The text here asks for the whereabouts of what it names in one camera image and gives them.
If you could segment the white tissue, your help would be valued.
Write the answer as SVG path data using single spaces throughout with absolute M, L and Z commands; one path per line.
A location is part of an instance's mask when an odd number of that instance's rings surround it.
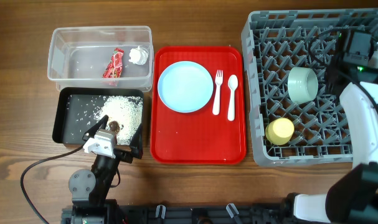
M 138 46 L 130 50 L 129 57 L 129 62 L 135 65 L 144 65 L 148 60 L 149 52 L 147 49 Z

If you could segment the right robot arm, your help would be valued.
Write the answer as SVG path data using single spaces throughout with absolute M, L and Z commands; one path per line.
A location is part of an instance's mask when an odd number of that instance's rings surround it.
M 334 29 L 339 34 L 329 63 L 324 66 L 326 90 L 334 94 L 349 126 L 352 169 L 326 194 L 289 194 L 282 217 L 310 223 L 378 223 L 378 68 L 369 66 L 375 51 L 371 33 Z

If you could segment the yellow cup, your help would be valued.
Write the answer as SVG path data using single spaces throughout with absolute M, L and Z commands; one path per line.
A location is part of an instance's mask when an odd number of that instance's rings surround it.
M 272 121 L 265 130 L 266 138 L 274 145 L 288 143 L 294 133 L 295 127 L 288 118 L 278 118 Z

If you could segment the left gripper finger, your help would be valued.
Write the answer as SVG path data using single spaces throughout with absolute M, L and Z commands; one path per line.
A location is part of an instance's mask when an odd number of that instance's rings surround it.
M 97 124 L 93 125 L 83 134 L 82 140 L 87 141 L 89 140 L 89 138 L 93 138 L 98 130 L 105 129 L 108 122 L 108 118 L 109 117 L 107 115 L 104 115 L 104 117 L 101 120 L 99 120 Z
M 134 158 L 141 159 L 143 156 L 143 125 L 140 124 L 132 136 L 130 145 L 131 154 Z

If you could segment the white plastic fork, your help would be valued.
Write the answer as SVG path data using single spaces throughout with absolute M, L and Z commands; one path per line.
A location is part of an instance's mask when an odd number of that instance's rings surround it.
M 213 115 L 218 115 L 220 113 L 220 88 L 223 84 L 223 71 L 217 70 L 215 75 L 215 96 L 214 96 L 214 103 L 212 108 Z

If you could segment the rice and food scraps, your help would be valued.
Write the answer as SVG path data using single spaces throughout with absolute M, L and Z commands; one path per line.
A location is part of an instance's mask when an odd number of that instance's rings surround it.
M 106 130 L 116 133 L 118 145 L 128 145 L 141 124 L 143 99 L 137 96 L 112 96 L 96 114 L 102 119 L 107 115 Z

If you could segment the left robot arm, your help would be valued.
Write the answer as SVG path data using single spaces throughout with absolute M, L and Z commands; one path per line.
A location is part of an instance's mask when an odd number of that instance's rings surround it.
M 131 142 L 130 151 L 116 147 L 116 134 L 106 130 L 105 115 L 83 135 L 84 151 L 96 154 L 90 170 L 80 169 L 69 179 L 72 209 L 62 212 L 62 223 L 128 223 L 128 219 L 115 199 L 107 199 L 113 187 L 114 176 L 119 176 L 120 162 L 131 164 L 143 156 L 143 126 L 139 125 Z

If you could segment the red snack wrapper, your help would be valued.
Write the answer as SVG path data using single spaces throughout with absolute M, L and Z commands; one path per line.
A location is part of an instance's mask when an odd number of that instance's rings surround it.
M 120 78 L 123 71 L 123 55 L 124 50 L 115 48 L 110 62 L 107 65 L 103 78 Z

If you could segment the green bowl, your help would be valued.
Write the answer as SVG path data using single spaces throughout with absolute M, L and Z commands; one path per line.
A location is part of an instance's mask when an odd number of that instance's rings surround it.
M 318 78 L 310 68 L 293 67 L 288 74 L 288 94 L 297 105 L 313 101 L 318 93 Z

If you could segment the light blue plate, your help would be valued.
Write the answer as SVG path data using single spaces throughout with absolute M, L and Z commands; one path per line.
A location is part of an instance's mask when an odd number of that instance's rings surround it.
M 202 65 L 180 61 L 162 71 L 157 88 L 161 101 L 170 110 L 192 113 L 208 104 L 214 91 L 214 82 Z

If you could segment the white plastic spoon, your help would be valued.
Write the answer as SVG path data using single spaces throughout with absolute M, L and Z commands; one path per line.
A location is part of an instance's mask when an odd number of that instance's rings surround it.
M 230 98 L 227 119 L 233 121 L 235 119 L 235 91 L 238 87 L 238 78 L 236 75 L 229 77 L 228 87 L 230 89 Z

